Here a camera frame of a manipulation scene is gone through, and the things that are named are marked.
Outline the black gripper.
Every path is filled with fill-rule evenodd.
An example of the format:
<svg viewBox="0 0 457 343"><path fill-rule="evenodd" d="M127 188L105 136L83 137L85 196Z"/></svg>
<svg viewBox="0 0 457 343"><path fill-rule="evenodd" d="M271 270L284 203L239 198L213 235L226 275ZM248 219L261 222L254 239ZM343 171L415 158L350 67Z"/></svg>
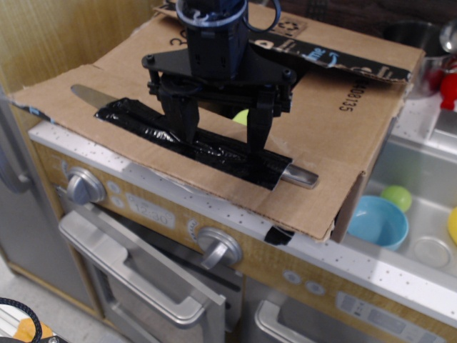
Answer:
<svg viewBox="0 0 457 343"><path fill-rule="evenodd" d="M159 95L171 131L188 144L194 142L199 124L198 102L217 114L224 106L249 109L247 144L252 154L264 149L273 116L291 111L296 72L262 57L251 46L232 79L194 76L187 49L147 54L141 63L149 70L149 93ZM260 104L262 91L273 93L273 105Z"/></svg>

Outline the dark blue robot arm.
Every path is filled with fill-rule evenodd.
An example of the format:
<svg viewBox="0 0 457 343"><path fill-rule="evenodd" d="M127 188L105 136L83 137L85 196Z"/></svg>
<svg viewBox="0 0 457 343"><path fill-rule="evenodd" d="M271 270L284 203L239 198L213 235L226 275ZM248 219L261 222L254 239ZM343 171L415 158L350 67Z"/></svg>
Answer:
<svg viewBox="0 0 457 343"><path fill-rule="evenodd" d="M296 72L257 54L248 36L247 1L177 1L187 47L148 54L151 94L161 102L171 131L191 143L199 125L199 102L248 109L248 150L265 147L273 119L291 110Z"/></svg>

